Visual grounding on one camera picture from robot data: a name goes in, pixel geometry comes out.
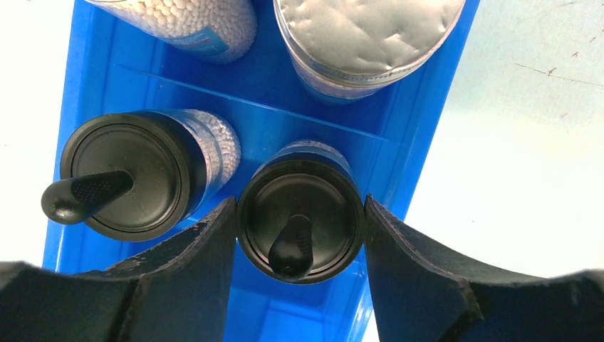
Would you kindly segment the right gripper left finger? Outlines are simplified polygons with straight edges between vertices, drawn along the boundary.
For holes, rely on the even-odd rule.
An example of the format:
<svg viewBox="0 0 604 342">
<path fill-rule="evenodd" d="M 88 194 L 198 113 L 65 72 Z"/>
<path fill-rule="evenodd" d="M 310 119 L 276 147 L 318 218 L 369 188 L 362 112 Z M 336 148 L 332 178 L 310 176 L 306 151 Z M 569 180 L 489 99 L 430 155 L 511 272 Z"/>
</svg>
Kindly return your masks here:
<svg viewBox="0 0 604 342">
<path fill-rule="evenodd" d="M 104 271 L 1 263 L 3 341 L 221 341 L 236 200 Z"/>
</svg>

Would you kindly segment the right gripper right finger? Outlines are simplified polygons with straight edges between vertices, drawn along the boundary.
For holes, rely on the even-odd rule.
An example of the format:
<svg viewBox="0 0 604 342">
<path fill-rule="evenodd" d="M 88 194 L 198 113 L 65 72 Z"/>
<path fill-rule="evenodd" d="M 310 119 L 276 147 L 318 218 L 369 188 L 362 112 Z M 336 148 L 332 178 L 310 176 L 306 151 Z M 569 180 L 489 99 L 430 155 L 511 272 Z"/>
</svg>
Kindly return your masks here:
<svg viewBox="0 0 604 342">
<path fill-rule="evenodd" d="M 541 278 L 465 256 L 365 201 L 381 341 L 601 341 L 603 272 Z"/>
</svg>

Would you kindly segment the clear jar silver lid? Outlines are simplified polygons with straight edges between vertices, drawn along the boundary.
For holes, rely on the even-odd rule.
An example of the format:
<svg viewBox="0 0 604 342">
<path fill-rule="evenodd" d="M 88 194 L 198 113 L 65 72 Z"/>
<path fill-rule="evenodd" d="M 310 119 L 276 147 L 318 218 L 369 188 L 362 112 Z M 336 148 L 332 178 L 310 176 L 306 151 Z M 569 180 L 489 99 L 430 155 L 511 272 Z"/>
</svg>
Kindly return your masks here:
<svg viewBox="0 0 604 342">
<path fill-rule="evenodd" d="M 145 33 L 203 61 L 227 64 L 241 58 L 256 37 L 250 1 L 91 1 Z"/>
<path fill-rule="evenodd" d="M 327 103 L 351 103 L 400 81 L 443 45 L 464 1 L 274 1 L 295 72 Z"/>
</svg>

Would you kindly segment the blue compartment tray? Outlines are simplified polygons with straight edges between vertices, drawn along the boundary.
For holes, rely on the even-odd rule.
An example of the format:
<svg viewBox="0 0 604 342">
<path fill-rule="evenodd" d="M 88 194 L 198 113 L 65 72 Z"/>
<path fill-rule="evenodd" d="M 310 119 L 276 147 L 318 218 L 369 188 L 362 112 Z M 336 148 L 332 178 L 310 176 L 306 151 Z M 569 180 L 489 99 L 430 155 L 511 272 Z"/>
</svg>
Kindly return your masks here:
<svg viewBox="0 0 604 342">
<path fill-rule="evenodd" d="M 199 108 L 233 126 L 242 159 L 230 181 L 180 229 L 240 194 L 263 162 L 301 139 L 339 150 L 360 193 L 404 217 L 478 6 L 466 2 L 447 40 L 409 76 L 357 102 L 329 105 L 298 79 L 271 1 L 254 2 L 255 41 L 226 65 L 204 63 L 74 1 L 57 148 L 98 115 Z M 364 253 L 331 280 L 296 286 L 268 277 L 235 250 L 226 341 L 361 341 L 372 312 Z"/>
</svg>

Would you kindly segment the white spice jar black lid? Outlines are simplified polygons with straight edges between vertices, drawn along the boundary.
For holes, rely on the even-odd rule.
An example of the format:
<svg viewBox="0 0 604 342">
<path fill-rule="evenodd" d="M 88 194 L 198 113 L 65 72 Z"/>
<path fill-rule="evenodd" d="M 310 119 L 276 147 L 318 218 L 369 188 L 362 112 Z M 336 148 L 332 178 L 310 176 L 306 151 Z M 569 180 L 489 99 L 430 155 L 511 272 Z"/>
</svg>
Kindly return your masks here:
<svg viewBox="0 0 604 342">
<path fill-rule="evenodd" d="M 290 284 L 333 278 L 363 244 L 363 201 L 350 165 L 316 140 L 291 142 L 259 167 L 236 213 L 236 237 L 249 261 Z"/>
<path fill-rule="evenodd" d="M 241 146 L 222 117 L 197 109 L 100 115 L 68 138 L 44 214 L 142 242 L 190 217 L 235 174 Z"/>
</svg>

